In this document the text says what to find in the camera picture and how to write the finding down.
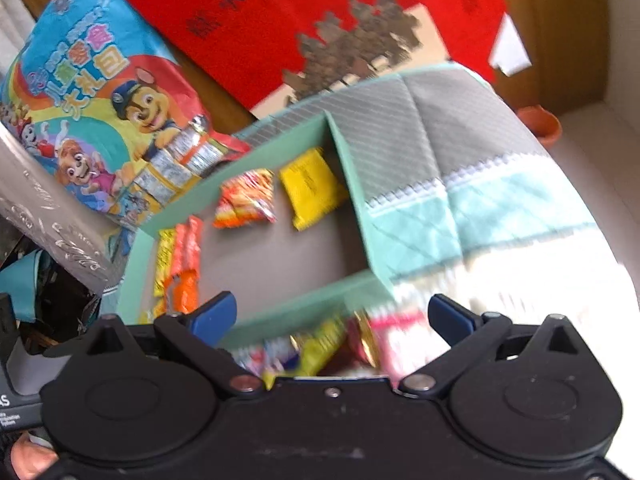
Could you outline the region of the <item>person's hand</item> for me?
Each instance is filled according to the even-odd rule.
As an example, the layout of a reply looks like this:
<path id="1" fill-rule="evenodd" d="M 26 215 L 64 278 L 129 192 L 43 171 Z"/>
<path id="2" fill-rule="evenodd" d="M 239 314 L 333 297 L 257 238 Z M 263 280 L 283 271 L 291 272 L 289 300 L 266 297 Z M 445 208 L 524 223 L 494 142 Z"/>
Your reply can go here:
<path id="1" fill-rule="evenodd" d="M 31 432 L 23 432 L 9 452 L 9 466 L 18 480 L 35 479 L 57 461 L 58 454 L 52 445 Z"/>

